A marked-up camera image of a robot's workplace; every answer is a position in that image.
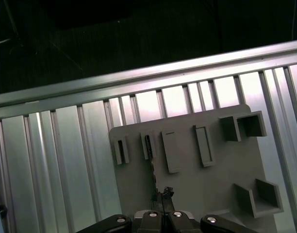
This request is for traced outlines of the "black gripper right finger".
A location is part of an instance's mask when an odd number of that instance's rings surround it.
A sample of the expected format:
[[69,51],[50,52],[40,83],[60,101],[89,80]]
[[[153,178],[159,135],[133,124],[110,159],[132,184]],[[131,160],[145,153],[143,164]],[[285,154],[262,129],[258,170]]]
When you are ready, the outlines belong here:
[[167,229],[172,233],[254,233],[255,231],[217,215],[206,215],[198,222],[185,212],[175,210],[173,194],[165,194]]

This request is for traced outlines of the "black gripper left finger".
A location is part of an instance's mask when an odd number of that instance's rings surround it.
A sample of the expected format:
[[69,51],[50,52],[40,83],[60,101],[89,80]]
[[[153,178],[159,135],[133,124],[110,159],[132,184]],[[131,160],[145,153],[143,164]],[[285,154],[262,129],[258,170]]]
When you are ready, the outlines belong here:
[[153,198],[152,210],[142,210],[133,218],[125,215],[112,215],[89,227],[81,233],[160,233],[163,228],[164,207],[161,196]]

